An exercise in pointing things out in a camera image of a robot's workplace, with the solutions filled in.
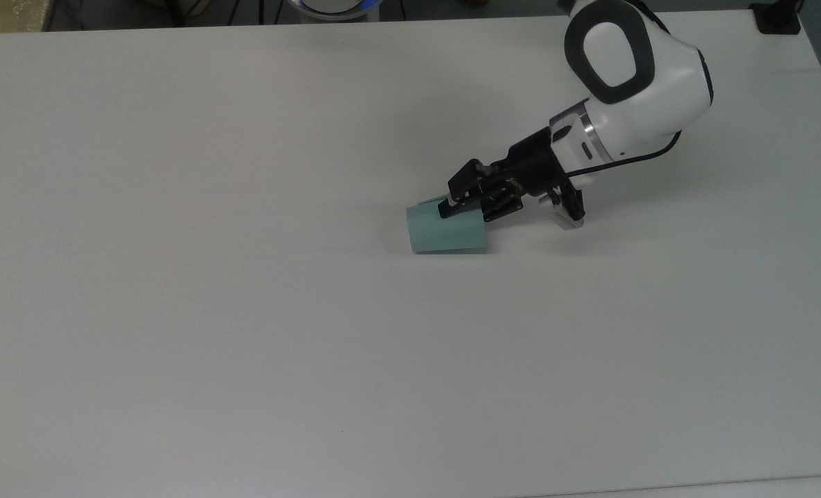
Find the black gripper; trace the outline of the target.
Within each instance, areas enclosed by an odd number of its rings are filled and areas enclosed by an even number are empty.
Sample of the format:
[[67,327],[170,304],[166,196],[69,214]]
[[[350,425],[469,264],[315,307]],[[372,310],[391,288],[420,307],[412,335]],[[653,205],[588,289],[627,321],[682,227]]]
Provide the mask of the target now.
[[478,207],[483,220],[492,223],[521,210],[525,194],[539,196],[553,188],[569,192],[571,182],[551,145],[550,127],[512,145],[505,158],[492,164],[495,184],[490,165],[469,160],[448,181],[448,195],[439,202],[439,216],[449,219]]

